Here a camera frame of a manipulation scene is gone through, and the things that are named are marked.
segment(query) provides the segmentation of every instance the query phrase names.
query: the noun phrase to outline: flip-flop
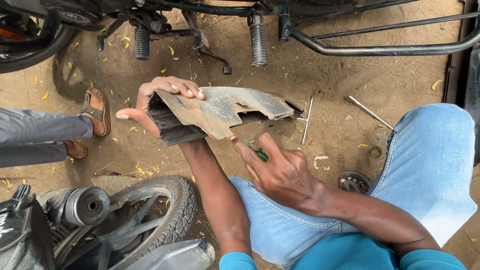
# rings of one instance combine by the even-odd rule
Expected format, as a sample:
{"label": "flip-flop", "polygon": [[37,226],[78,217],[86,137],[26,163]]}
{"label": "flip-flop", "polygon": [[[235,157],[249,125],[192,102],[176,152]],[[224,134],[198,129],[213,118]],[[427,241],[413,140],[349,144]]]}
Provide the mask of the flip-flop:
{"label": "flip-flop", "polygon": [[[347,180],[349,177],[357,180],[358,182],[353,180]],[[347,191],[353,191],[360,194],[367,194],[367,192],[365,192],[364,190],[360,190],[357,183],[362,183],[366,188],[370,190],[370,183],[368,182],[367,178],[365,178],[365,176],[361,175],[358,172],[344,172],[338,178],[339,188]]]}
{"label": "flip-flop", "polygon": [[83,159],[83,158],[85,158],[85,157],[88,155],[88,149],[87,149],[87,147],[86,147],[83,143],[81,143],[81,142],[79,142],[79,141],[77,141],[77,140],[70,140],[70,141],[67,141],[67,142],[71,142],[71,143],[73,143],[74,145],[80,147],[80,149],[82,149],[82,156],[81,156],[81,157],[79,157],[79,158],[72,157],[72,158],[75,158],[75,159]]}
{"label": "flip-flop", "polygon": [[82,108],[82,113],[84,112],[88,113],[91,116],[93,116],[95,119],[101,121],[103,123],[103,126],[105,127],[105,132],[99,136],[107,136],[108,134],[110,134],[110,113],[108,110],[107,95],[105,95],[105,93],[102,90],[98,90],[93,87],[89,87],[88,90],[96,90],[101,94],[103,98],[103,103],[105,104],[105,108],[104,110],[100,110],[90,106],[90,94],[85,93],[85,101],[84,101],[84,106]]}

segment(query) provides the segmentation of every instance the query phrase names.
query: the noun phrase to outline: gray trousers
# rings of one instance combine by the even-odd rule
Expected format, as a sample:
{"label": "gray trousers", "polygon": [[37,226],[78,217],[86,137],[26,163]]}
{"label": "gray trousers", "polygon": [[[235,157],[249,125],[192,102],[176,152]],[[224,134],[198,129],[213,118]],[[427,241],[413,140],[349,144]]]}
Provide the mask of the gray trousers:
{"label": "gray trousers", "polygon": [[67,158],[63,141],[92,137],[86,115],[0,107],[0,168]]}

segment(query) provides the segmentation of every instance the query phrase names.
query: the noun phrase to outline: blue shirt sleeve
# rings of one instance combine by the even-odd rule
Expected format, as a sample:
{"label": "blue shirt sleeve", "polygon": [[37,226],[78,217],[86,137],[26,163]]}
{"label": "blue shirt sleeve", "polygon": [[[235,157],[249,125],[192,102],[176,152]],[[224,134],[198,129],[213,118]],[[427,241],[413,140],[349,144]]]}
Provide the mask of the blue shirt sleeve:
{"label": "blue shirt sleeve", "polygon": [[232,251],[220,259],[220,270],[257,270],[252,257],[240,251]]}
{"label": "blue shirt sleeve", "polygon": [[401,270],[467,270],[454,256],[432,249],[408,252],[400,260]]}

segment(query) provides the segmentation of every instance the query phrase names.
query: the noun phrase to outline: rusty sheet metal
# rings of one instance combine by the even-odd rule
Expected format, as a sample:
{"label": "rusty sheet metal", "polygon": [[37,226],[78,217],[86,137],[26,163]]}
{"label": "rusty sheet metal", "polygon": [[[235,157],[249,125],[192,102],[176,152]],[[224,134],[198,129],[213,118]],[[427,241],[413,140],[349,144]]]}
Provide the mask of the rusty sheet metal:
{"label": "rusty sheet metal", "polygon": [[297,118],[301,109],[274,93],[238,87],[202,87],[205,100],[156,91],[148,112],[167,145],[202,138],[233,135],[231,127],[257,120]]}

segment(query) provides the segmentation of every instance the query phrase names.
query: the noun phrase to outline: sandy ground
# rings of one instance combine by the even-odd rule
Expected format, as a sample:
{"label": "sandy ground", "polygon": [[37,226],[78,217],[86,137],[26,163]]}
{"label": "sandy ground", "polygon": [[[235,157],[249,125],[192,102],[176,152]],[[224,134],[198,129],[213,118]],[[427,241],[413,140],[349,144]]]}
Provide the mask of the sandy ground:
{"label": "sandy ground", "polygon": [[[307,34],[344,31],[383,24],[400,23],[460,13],[462,5],[455,0],[423,0],[382,10],[350,14],[302,26]],[[166,16],[174,29],[186,28],[177,10]],[[278,121],[251,123],[233,128],[238,137],[254,140],[269,132],[277,143],[288,149],[301,149],[309,161],[312,174],[318,179],[336,185],[341,172],[359,171],[373,179],[381,170],[385,148],[378,159],[368,155],[368,149],[359,144],[374,144],[378,136],[389,130],[345,100],[353,95],[391,124],[410,109],[441,101],[443,83],[436,90],[432,84],[444,79],[446,56],[425,57],[328,57],[313,53],[295,40],[279,43],[276,18],[266,19],[266,48],[269,65],[251,67],[251,49],[246,19],[206,15],[200,19],[210,46],[216,54],[227,58],[233,67],[232,75],[222,74],[222,64],[213,58],[196,57],[190,51],[190,38],[164,40],[151,43],[150,61],[134,58],[133,28],[124,24],[117,33],[106,40],[105,50],[96,50],[96,34],[82,32],[73,44],[54,58],[41,64],[10,74],[0,75],[0,106],[28,108],[77,114],[83,102],[84,91],[90,86],[109,94],[111,115],[119,109],[134,106],[136,94],[142,83],[155,76],[174,75],[195,78],[200,86],[237,86],[271,91],[307,106],[314,95],[312,120],[306,145],[301,145],[304,122]],[[459,22],[397,29],[389,32],[357,35],[328,40],[334,46],[346,45],[399,45],[443,43],[457,40]],[[174,49],[171,55],[168,46]],[[41,98],[48,92],[48,98]],[[129,131],[136,126],[139,130]],[[108,171],[130,173],[139,167],[160,165],[154,176],[176,174],[186,179],[192,173],[177,146],[166,147],[148,134],[137,123],[112,119],[112,132],[108,137],[94,137],[84,143],[89,156],[84,160],[66,160],[50,164],[14,167],[0,170],[0,178],[8,178],[12,187],[0,183],[0,200],[8,199],[15,188],[26,179],[33,192],[42,192],[71,185],[89,186],[89,178]],[[228,142],[208,140],[212,150],[227,175],[248,179],[239,156]],[[315,169],[315,156],[328,156],[329,163]],[[139,179],[146,176],[132,173]],[[474,172],[471,194],[480,199],[478,172]],[[207,221],[199,203],[196,217]],[[445,251],[459,258],[468,269],[480,269],[480,247],[473,238],[480,238],[478,213],[445,245]],[[208,224],[196,223],[188,233],[189,238],[205,234],[218,251],[218,244],[209,232]],[[211,269],[218,269],[217,258]],[[259,269],[275,269],[255,255]]]}

